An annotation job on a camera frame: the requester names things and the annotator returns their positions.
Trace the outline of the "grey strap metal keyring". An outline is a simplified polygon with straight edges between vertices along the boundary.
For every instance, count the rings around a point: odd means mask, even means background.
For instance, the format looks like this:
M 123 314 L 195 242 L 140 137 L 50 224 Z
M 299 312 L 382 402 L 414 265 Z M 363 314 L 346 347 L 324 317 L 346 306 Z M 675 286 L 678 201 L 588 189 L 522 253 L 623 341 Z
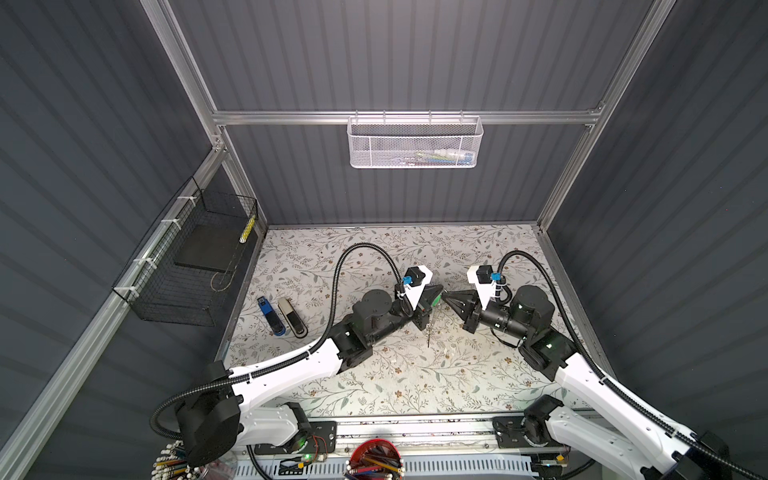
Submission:
M 426 345 L 428 348 L 431 347 L 432 337 L 433 337 L 436 325 L 438 321 L 441 319 L 443 310 L 444 310 L 443 302 L 440 302 L 431 308 L 431 312 L 427 322 L 427 329 L 426 329 L 426 340 L 427 340 Z

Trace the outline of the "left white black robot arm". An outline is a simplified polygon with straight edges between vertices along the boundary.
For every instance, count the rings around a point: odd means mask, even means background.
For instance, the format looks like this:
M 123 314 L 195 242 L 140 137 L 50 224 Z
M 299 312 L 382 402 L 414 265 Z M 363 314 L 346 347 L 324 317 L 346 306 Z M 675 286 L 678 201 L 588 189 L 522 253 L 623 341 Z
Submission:
M 406 297 L 371 290 L 324 342 L 247 367 L 227 370 L 220 362 L 211 364 L 206 379 L 221 380 L 223 386 L 195 393 L 175 408 L 189 465 L 202 467 L 243 447 L 260 453 L 302 451 L 314 433 L 307 414 L 296 402 L 271 407 L 269 401 L 360 365 L 377 343 L 409 323 L 425 329 L 442 291 L 441 285 L 426 286 L 412 305 Z

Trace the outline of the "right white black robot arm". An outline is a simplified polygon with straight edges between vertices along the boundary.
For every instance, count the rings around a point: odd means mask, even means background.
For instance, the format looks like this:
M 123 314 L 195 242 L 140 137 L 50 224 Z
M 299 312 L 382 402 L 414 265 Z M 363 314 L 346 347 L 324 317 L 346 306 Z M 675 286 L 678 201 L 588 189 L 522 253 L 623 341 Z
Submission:
M 525 362 L 565 388 L 607 421 L 601 426 L 543 395 L 524 411 L 521 430 L 534 446 L 556 442 L 630 479 L 730 479 L 727 446 L 671 420 L 592 365 L 577 344 L 554 329 L 554 305 L 536 286 L 523 286 L 509 303 L 483 302 L 473 290 L 442 300 L 474 332 L 485 325 L 518 343 Z

